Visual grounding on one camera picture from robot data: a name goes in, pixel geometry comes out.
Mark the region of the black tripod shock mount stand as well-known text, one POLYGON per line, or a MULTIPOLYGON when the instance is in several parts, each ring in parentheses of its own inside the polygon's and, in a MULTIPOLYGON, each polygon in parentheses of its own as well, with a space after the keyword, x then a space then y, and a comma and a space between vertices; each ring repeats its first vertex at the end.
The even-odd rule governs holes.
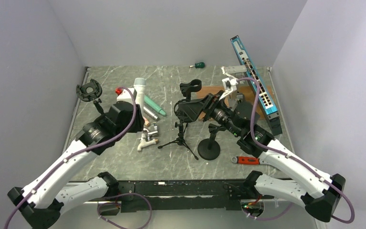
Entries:
POLYGON ((184 139, 184 134, 186 131, 186 128, 188 127, 188 123, 182 123, 182 122, 175 122, 175 127, 178 128, 178 135, 177 138, 173 141, 170 141, 164 145, 160 145, 157 148, 162 149, 165 146, 171 145, 171 144, 177 144, 178 146, 184 146, 189 150, 189 152, 194 156, 196 160, 199 160, 199 157, 194 154, 192 149, 188 146, 186 143, 186 140, 184 139))

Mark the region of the black shock mount desk stand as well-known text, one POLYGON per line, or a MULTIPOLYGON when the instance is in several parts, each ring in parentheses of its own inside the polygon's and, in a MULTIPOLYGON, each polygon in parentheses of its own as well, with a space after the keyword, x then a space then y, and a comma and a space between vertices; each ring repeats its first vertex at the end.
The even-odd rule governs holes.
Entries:
POLYGON ((89 82, 83 85, 76 86, 77 97, 84 102, 93 102, 96 110, 102 115, 104 109, 101 106, 100 96, 102 95, 102 86, 98 81, 90 79, 89 82))

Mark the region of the white microphone silver grille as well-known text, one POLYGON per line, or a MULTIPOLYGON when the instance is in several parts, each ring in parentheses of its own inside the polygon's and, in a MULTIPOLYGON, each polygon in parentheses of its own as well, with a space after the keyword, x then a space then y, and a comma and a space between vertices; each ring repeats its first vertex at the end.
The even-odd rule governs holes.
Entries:
POLYGON ((143 111, 146 79, 144 79, 144 78, 135 78, 133 87, 136 91, 135 103, 138 104, 139 107, 140 107, 140 110, 143 111))

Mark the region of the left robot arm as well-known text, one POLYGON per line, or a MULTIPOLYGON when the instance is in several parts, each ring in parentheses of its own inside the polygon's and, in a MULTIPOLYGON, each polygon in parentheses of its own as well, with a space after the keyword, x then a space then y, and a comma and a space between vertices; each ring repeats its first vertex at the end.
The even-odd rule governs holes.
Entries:
POLYGON ((96 198, 114 199, 120 192, 119 181, 109 172, 65 188, 85 165, 115 145, 127 133, 143 130, 144 119, 139 105, 116 102, 109 111, 87 123, 65 152, 39 177, 24 187, 13 187, 8 197, 15 209, 4 228, 17 212, 33 229, 48 229, 67 211, 96 198))

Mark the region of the mint green microphone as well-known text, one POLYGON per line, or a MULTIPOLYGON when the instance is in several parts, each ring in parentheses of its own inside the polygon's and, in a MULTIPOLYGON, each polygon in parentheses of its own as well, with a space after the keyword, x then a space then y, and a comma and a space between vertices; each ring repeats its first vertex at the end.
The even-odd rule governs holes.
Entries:
POLYGON ((162 116, 167 116, 166 112, 155 102, 153 101, 149 96, 144 96, 144 102, 150 106, 155 112, 162 116))

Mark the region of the black round base clip stand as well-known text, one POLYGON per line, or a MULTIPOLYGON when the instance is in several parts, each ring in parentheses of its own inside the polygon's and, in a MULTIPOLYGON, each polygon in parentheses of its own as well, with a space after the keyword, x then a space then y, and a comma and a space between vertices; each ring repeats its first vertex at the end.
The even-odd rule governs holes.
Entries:
POLYGON ((180 83, 179 88, 185 100, 190 101, 191 93, 195 93, 201 90, 202 81, 199 79, 194 79, 189 83, 180 83))

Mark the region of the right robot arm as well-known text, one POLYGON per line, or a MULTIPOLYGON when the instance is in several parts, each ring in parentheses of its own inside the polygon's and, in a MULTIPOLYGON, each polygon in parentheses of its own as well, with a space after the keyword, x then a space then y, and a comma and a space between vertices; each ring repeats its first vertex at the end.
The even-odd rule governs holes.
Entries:
POLYGON ((335 219, 334 211, 343 196, 346 179, 340 174, 323 172, 292 153, 254 122, 251 103, 243 101, 231 109, 221 96, 222 92, 219 92, 202 99, 182 99, 175 105, 175 115, 181 122, 191 123, 204 114, 204 121, 211 118, 238 137, 237 144, 245 153, 272 165, 292 179, 289 182, 253 171, 243 184, 244 193, 249 198, 258 195, 279 197, 303 207, 319 221, 335 219))

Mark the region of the peach pink microphone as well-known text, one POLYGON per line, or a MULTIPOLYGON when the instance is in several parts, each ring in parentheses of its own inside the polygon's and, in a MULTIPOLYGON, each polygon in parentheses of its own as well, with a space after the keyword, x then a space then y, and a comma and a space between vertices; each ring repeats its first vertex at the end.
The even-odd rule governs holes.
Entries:
POLYGON ((148 119, 147 118, 145 118, 144 117, 144 125, 146 126, 146 127, 149 127, 150 125, 151 125, 151 123, 148 121, 148 119))

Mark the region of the grey condenser microphone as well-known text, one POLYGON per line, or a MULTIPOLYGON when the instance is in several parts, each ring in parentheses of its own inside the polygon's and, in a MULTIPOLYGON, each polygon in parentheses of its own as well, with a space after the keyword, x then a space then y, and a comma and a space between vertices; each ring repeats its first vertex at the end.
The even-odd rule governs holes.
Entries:
POLYGON ((153 120, 155 120, 155 121, 159 120, 159 116, 156 113, 154 113, 152 110, 150 110, 148 107, 144 106, 143 110, 153 120))

